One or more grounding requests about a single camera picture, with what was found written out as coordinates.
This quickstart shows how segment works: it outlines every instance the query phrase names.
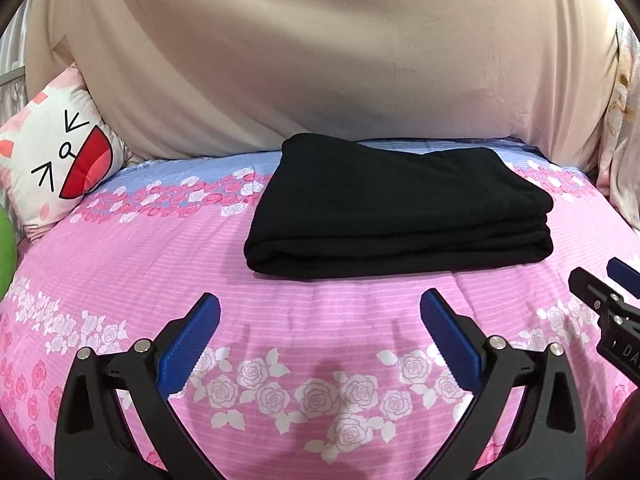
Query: green object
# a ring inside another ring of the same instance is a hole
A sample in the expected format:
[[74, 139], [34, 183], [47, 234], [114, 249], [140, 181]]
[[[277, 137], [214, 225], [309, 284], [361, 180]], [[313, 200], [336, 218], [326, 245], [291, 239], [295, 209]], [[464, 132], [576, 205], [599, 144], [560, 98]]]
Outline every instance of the green object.
[[0, 208], [0, 298], [4, 298], [14, 280], [18, 266], [18, 246], [15, 242], [14, 226]]

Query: bed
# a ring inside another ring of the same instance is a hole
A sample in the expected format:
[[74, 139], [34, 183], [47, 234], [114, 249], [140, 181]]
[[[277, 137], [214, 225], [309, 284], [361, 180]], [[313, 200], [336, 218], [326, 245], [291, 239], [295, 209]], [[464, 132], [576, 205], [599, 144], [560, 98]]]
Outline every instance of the bed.
[[[279, 152], [121, 170], [24, 255], [0, 304], [0, 406], [37, 463], [52, 474], [62, 390], [81, 346], [127, 349], [212, 292], [222, 322], [171, 403], [227, 478], [414, 478], [471, 400], [420, 322], [418, 300], [430, 287], [513, 346], [567, 348], [593, 452], [634, 387], [596, 354], [596, 318], [567, 278], [577, 266], [604, 278], [613, 256], [640, 269], [640, 239], [580, 171], [519, 141], [367, 144], [494, 149], [554, 198], [554, 253], [479, 272], [265, 278], [246, 267], [242, 245]], [[159, 463], [130, 398], [119, 395], [141, 452]], [[481, 462], [500, 451], [517, 402]]]

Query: blue gripper pad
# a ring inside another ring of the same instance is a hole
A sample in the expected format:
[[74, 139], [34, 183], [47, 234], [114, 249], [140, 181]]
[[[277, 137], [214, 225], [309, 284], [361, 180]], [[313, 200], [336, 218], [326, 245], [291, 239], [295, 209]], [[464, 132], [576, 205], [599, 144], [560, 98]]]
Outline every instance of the blue gripper pad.
[[474, 395], [482, 390], [482, 359], [458, 326], [455, 313], [434, 288], [420, 298], [420, 317], [458, 386]]
[[204, 294], [158, 360], [156, 387], [164, 399], [182, 390], [219, 324], [220, 302], [213, 294]]
[[607, 276], [640, 300], [640, 272], [625, 262], [612, 258], [607, 264]]

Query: cartoon mouth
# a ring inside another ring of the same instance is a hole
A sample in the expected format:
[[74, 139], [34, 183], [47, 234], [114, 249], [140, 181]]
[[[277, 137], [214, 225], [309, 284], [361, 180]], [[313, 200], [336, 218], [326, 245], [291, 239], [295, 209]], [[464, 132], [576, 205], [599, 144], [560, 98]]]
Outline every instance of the cartoon mouth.
[[59, 197], [66, 200], [81, 197], [107, 176], [112, 164], [111, 143], [102, 130], [94, 126], [75, 156]]

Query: silver screw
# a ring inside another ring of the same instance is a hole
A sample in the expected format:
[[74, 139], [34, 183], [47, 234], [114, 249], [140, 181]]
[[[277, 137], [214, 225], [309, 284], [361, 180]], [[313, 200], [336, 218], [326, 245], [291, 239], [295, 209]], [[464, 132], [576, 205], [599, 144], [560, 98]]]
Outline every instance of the silver screw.
[[559, 345], [558, 343], [551, 343], [551, 345], [549, 345], [549, 351], [555, 355], [560, 357], [562, 354], [564, 354], [564, 348], [562, 348], [561, 345]]
[[491, 348], [495, 348], [496, 350], [503, 350], [507, 348], [507, 342], [499, 335], [491, 336], [489, 338], [489, 345], [491, 345]]
[[135, 343], [133, 343], [133, 349], [143, 354], [151, 348], [151, 341], [149, 339], [138, 339]]
[[85, 359], [88, 359], [90, 355], [91, 355], [91, 349], [88, 346], [84, 346], [78, 350], [76, 357], [84, 361]]

